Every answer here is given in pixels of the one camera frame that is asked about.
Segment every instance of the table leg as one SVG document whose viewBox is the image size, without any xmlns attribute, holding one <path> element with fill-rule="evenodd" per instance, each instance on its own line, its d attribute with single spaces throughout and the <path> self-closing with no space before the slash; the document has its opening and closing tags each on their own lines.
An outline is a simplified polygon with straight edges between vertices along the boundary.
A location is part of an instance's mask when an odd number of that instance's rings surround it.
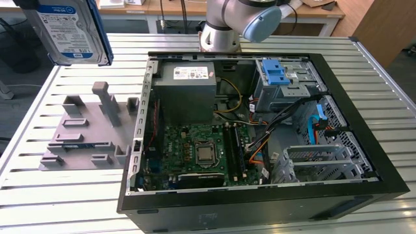
<svg viewBox="0 0 416 234">
<path fill-rule="evenodd" d="M 331 37 L 334 29 L 336 28 L 338 22 L 339 22 L 339 18 L 331 18 L 326 20 L 326 24 L 319 33 L 320 37 Z"/>
<path fill-rule="evenodd" d="M 158 34 L 158 16 L 156 15 L 147 15 L 147 22 L 150 33 Z"/>
</svg>

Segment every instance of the slatted metal table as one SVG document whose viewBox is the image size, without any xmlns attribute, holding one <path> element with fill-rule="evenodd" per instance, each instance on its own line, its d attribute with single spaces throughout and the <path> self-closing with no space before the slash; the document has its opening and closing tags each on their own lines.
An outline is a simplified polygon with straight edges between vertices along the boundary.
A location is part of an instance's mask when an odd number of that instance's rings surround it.
<svg viewBox="0 0 416 234">
<path fill-rule="evenodd" d="M 110 83 L 119 101 L 140 97 L 148 51 L 198 51 L 196 35 L 108 34 L 111 67 L 55 67 L 0 159 L 0 231 L 6 233 L 142 233 L 116 213 L 122 170 L 42 172 L 47 149 L 67 95 L 99 101 L 95 81 Z M 244 52 L 323 54 L 382 146 L 411 188 L 391 201 L 375 203 L 339 220 L 255 226 L 194 233 L 278 232 L 415 233 L 416 106 L 360 43 L 348 38 L 271 37 L 262 44 L 243 40 Z"/>
</svg>

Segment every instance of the floor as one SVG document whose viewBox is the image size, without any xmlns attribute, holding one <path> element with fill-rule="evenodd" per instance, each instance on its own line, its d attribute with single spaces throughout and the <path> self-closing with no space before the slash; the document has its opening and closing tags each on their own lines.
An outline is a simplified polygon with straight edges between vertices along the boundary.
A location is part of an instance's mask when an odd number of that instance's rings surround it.
<svg viewBox="0 0 416 234">
<path fill-rule="evenodd" d="M 170 21 L 166 33 L 183 33 L 182 22 Z M 120 20 L 104 20 L 104 29 L 108 33 L 148 33 L 147 23 L 143 20 L 124 20 L 120 27 Z M 190 33 L 196 33 L 198 21 L 190 23 Z M 36 71 L 28 74 L 16 74 L 0 60 L 0 77 L 6 85 L 35 84 L 42 85 L 52 69 L 47 52 L 40 46 L 36 49 L 42 65 Z M 388 73 L 403 87 L 414 101 L 416 101 L 416 55 L 408 57 L 402 52 L 396 60 L 387 69 Z M 27 110 L 34 102 L 40 87 L 36 86 L 11 86 L 15 93 L 12 100 L 0 99 L 0 137 L 12 137 L 19 124 L 26 116 Z M 7 147 L 7 141 L 0 141 L 0 153 Z"/>
</svg>

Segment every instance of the motherboard chip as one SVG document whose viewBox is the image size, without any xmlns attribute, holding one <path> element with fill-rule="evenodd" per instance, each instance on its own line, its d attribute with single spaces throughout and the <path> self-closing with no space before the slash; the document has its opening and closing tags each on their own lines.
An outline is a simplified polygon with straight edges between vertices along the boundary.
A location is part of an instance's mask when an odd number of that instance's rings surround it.
<svg viewBox="0 0 416 234">
<path fill-rule="evenodd" d="M 212 160 L 214 155 L 211 153 L 211 147 L 198 148 L 198 158 L 200 161 Z"/>
<path fill-rule="evenodd" d="M 195 145 L 196 157 L 195 162 L 203 168 L 211 167 L 216 162 L 215 143 L 206 141 L 203 144 Z"/>
</svg>

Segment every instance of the blue label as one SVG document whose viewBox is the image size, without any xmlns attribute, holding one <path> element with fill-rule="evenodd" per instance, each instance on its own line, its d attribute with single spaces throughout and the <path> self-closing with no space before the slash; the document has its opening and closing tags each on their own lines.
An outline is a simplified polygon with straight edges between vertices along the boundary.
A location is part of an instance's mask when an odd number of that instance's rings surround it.
<svg viewBox="0 0 416 234">
<path fill-rule="evenodd" d="M 71 6 L 40 5 L 38 8 L 38 12 L 39 13 L 50 13 L 50 14 L 74 15 L 78 11 Z"/>
<path fill-rule="evenodd" d="M 88 59 L 92 57 L 92 53 L 62 53 L 68 58 L 74 59 Z"/>
</svg>

